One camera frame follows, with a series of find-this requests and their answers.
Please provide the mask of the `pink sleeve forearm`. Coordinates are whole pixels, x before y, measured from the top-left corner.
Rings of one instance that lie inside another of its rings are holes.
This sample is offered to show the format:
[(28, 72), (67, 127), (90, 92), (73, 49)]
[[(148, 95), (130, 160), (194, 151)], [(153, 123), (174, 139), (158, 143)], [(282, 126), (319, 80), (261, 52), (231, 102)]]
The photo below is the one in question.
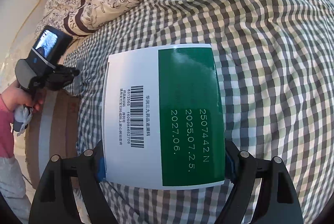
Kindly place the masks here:
[(3, 99), (0, 104), (0, 155), (2, 158), (14, 156), (14, 136), (11, 132), (11, 124), (14, 122), (14, 113), (10, 111)]

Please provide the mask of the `person left hand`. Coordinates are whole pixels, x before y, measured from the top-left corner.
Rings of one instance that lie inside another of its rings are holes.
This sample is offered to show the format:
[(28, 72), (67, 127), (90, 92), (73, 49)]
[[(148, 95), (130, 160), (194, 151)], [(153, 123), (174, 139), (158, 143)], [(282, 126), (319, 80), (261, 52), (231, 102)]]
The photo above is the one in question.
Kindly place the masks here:
[(31, 96), (20, 88), (17, 80), (9, 85), (1, 94), (1, 98), (9, 111), (14, 111), (20, 105), (32, 107), (34, 111), (39, 111), (44, 104), (45, 93), (37, 92)]

